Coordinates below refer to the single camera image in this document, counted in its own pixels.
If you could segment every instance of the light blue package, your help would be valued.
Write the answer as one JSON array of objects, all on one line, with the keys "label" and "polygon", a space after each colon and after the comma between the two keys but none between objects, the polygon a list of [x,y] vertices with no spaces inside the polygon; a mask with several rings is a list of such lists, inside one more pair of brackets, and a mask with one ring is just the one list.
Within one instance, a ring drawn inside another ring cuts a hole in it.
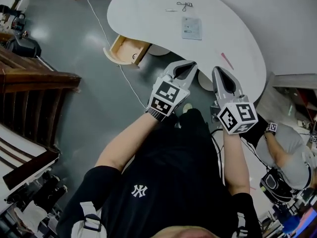
[{"label": "light blue package", "polygon": [[182,38],[202,39],[202,21],[199,18],[182,17]]}]

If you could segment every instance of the curved white tabletop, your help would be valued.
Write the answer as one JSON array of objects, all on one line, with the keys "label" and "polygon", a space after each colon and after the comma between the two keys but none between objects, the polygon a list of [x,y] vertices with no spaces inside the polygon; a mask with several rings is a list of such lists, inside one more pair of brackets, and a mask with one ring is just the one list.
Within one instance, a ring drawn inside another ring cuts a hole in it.
[{"label": "curved white tabletop", "polygon": [[[178,1],[191,2],[193,7],[182,11]],[[183,16],[201,19],[202,40],[182,39]],[[107,18],[120,35],[195,61],[210,80],[215,66],[229,70],[251,102],[264,89],[266,69],[260,49],[243,21],[220,0],[112,0]]]}]

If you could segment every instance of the open drawer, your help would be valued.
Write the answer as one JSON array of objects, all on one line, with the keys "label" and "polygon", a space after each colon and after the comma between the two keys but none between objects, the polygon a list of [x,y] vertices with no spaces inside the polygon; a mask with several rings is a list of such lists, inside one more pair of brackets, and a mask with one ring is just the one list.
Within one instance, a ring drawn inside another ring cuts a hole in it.
[{"label": "open drawer", "polygon": [[149,47],[150,43],[118,35],[109,51],[104,48],[104,53],[114,63],[138,65]]}]

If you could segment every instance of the white cable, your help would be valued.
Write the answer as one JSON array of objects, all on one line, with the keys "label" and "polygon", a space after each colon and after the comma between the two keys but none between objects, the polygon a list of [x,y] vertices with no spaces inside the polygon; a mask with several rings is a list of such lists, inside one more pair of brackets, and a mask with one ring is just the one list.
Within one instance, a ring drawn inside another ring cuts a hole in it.
[{"label": "white cable", "polygon": [[[97,20],[98,20],[98,22],[99,22],[99,24],[100,24],[100,26],[101,26],[101,29],[103,30],[103,32],[104,32],[104,34],[105,34],[106,40],[107,40],[107,42],[108,42],[108,44],[109,44],[109,47],[111,48],[111,45],[110,45],[110,43],[109,43],[109,41],[108,41],[107,34],[106,34],[106,32],[105,32],[103,26],[101,25],[98,16],[96,15],[96,13],[95,13],[95,11],[94,11],[94,9],[93,9],[91,3],[89,2],[89,0],[87,0],[87,2],[88,2],[88,4],[90,5],[90,8],[91,8],[91,10],[93,11],[94,15],[96,16],[96,18],[97,18]],[[139,102],[141,103],[141,105],[143,106],[143,108],[145,108],[145,106],[143,105],[142,101],[140,100],[140,97],[139,97],[138,94],[134,91],[134,89],[133,89],[133,87],[132,87],[130,81],[129,81],[129,80],[127,79],[127,77],[125,76],[125,74],[124,74],[124,72],[123,72],[123,69],[122,69],[122,66],[121,66],[120,64],[119,64],[119,67],[120,67],[120,69],[121,69],[121,72],[122,72],[122,74],[123,74],[125,80],[129,83],[129,86],[131,87],[133,93],[134,93],[135,96],[138,98],[138,100],[139,100]]]}]

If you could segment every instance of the gray floor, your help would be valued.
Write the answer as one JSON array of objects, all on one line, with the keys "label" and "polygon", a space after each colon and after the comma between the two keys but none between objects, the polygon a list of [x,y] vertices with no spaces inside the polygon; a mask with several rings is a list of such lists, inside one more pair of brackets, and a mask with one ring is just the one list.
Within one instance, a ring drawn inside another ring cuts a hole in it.
[{"label": "gray floor", "polygon": [[[112,43],[117,34],[106,19],[110,0],[90,2]],[[108,45],[86,0],[32,0],[26,16],[26,30],[41,45],[42,57],[55,69],[82,77],[80,92],[66,98],[56,135],[62,155],[53,171],[69,189],[59,201],[63,208],[103,148],[144,109],[120,68],[104,55],[103,47]],[[146,54],[140,68],[124,66],[123,70],[146,105],[157,76],[170,62],[181,59],[173,53],[162,57]],[[214,129],[209,111],[213,96],[198,85],[197,78],[190,91],[188,102]]]}]

